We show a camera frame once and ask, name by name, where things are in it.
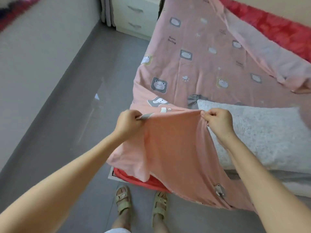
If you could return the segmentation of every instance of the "person's left arm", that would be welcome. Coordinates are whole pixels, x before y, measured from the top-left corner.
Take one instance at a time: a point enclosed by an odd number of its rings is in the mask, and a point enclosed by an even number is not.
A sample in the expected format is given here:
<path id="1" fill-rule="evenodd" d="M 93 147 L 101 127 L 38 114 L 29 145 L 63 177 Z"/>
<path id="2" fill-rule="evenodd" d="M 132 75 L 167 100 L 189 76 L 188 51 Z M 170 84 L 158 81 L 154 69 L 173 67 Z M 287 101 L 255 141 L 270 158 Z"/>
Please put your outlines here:
<path id="1" fill-rule="evenodd" d="M 122 112 L 113 133 L 18 198 L 0 214 L 0 233 L 55 232 L 110 154 L 142 128 L 141 115 Z"/>

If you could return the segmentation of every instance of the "white nightstand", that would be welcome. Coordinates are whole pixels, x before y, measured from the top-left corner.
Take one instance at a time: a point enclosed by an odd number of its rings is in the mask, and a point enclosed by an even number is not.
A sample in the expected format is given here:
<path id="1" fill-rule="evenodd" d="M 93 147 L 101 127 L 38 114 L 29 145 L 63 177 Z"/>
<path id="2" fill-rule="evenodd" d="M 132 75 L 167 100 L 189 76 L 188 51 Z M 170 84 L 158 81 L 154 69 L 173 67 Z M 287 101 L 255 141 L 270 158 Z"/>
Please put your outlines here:
<path id="1" fill-rule="evenodd" d="M 117 31 L 150 40 L 161 0 L 112 0 Z"/>

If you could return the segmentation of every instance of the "pillow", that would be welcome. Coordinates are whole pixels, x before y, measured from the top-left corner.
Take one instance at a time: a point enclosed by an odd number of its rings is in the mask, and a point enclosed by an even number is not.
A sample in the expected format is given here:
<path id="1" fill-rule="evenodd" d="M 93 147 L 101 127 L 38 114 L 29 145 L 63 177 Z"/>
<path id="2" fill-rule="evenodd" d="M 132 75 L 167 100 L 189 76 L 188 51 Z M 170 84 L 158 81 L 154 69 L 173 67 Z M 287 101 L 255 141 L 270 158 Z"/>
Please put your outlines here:
<path id="1" fill-rule="evenodd" d="M 299 108 L 259 108 L 197 100 L 200 110 L 227 109 L 237 136 L 268 169 L 311 173 L 311 131 Z M 235 169 L 225 149 L 208 127 L 221 166 Z"/>

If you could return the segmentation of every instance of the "forearm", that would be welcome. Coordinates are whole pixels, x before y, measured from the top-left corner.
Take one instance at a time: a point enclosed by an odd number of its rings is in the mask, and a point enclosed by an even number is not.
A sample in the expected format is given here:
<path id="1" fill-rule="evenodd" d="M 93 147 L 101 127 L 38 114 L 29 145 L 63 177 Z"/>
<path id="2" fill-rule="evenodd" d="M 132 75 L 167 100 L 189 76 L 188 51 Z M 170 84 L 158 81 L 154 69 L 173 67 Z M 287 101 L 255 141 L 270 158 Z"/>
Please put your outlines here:
<path id="1" fill-rule="evenodd" d="M 32 187 L 0 215 L 0 232 L 50 232 L 55 229 L 122 142 L 111 134 Z"/>
<path id="2" fill-rule="evenodd" d="M 310 232 L 311 211 L 273 177 L 238 137 L 226 141 L 233 164 L 267 232 Z"/>

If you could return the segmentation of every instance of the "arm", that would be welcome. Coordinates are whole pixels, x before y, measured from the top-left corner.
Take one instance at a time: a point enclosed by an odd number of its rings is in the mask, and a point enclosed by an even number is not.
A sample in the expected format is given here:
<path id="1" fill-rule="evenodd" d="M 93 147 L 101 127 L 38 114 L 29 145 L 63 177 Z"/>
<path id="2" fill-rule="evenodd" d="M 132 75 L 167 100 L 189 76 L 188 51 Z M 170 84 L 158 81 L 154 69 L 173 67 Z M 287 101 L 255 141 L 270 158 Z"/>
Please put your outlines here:
<path id="1" fill-rule="evenodd" d="M 138 111 L 122 112 L 98 145 L 29 189 L 0 215 L 0 232 L 55 232 L 110 154 L 142 128 Z"/>
<path id="2" fill-rule="evenodd" d="M 311 232 L 311 211 L 237 137 L 231 113 L 223 109 L 201 112 L 210 129 L 227 150 L 236 171 L 247 188 L 268 233 Z"/>

